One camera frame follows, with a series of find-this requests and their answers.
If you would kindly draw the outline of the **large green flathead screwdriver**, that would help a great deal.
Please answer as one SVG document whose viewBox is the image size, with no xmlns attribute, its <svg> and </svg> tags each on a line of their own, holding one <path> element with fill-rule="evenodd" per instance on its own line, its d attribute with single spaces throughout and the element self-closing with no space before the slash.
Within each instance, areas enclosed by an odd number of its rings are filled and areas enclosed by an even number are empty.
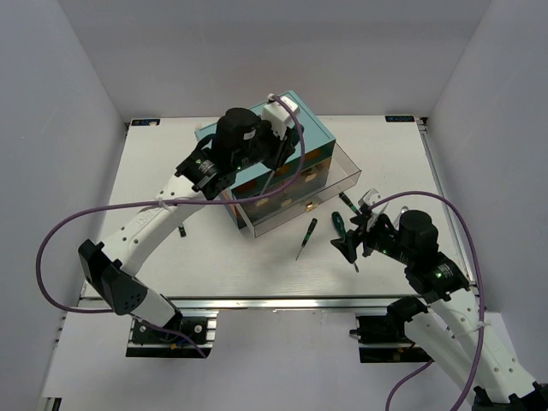
<svg viewBox="0 0 548 411">
<path fill-rule="evenodd" d="M 331 213 L 331 221 L 333 223 L 333 226 L 338 234 L 338 238 L 344 238 L 347 237 L 347 230 L 344 225 L 344 220 L 342 215 L 338 211 L 334 211 Z M 356 264 L 356 261 L 353 263 L 353 267 L 356 273 L 359 272 L 359 267 Z"/>
</svg>

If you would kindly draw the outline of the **clear bottom drawer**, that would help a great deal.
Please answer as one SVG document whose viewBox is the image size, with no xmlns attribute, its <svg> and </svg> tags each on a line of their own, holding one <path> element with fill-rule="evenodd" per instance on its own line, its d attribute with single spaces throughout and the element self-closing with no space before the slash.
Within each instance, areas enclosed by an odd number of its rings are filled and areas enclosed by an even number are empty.
<svg viewBox="0 0 548 411">
<path fill-rule="evenodd" d="M 304 170 L 283 192 L 252 204 L 235 205 L 231 216 L 238 229 L 259 237 L 305 212 L 309 202 L 317 205 L 356 185 L 361 170 L 339 146 L 326 158 Z"/>
</svg>

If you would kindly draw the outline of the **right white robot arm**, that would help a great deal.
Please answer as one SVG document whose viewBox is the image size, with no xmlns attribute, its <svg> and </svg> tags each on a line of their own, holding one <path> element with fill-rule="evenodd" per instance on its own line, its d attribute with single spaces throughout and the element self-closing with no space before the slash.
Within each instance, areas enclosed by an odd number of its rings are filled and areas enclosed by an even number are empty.
<svg viewBox="0 0 548 411">
<path fill-rule="evenodd" d="M 349 263 L 358 247 L 405 266 L 414 295 L 387 308 L 386 329 L 399 342 L 417 343 L 461 389 L 474 410 L 545 410 L 547 386 L 539 383 L 484 319 L 479 297 L 459 267 L 438 249 L 431 217 L 405 211 L 398 225 L 364 211 L 356 228 L 332 241 Z"/>
</svg>

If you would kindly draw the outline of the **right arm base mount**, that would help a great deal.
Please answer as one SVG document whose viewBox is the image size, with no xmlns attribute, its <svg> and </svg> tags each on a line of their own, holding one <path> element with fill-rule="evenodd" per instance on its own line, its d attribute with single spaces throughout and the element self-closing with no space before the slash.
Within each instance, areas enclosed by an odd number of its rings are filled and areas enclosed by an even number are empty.
<svg viewBox="0 0 548 411">
<path fill-rule="evenodd" d="M 405 296 L 386 307 L 384 314 L 356 317 L 349 336 L 359 344 L 360 362 L 367 364 L 423 363 L 431 357 L 404 330 L 412 317 L 427 313 L 427 306 L 417 297 Z"/>
</svg>

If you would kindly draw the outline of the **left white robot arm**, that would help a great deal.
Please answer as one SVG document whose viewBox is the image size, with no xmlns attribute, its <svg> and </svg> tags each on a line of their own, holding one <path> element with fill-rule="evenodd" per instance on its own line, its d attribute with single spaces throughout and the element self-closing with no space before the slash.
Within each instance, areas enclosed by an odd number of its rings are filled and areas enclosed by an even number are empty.
<svg viewBox="0 0 548 411">
<path fill-rule="evenodd" d="M 141 320 L 161 341 L 179 336 L 181 312 L 137 279 L 138 271 L 205 201 L 234 184 L 238 172 L 255 164 L 280 168 L 303 134 L 299 113 L 299 107 L 286 98 L 267 102 L 260 114 L 245 108 L 227 110 L 214 133 L 200 139 L 176 167 L 154 205 L 141 209 L 110 237 L 79 246 L 85 279 L 114 313 Z"/>
</svg>

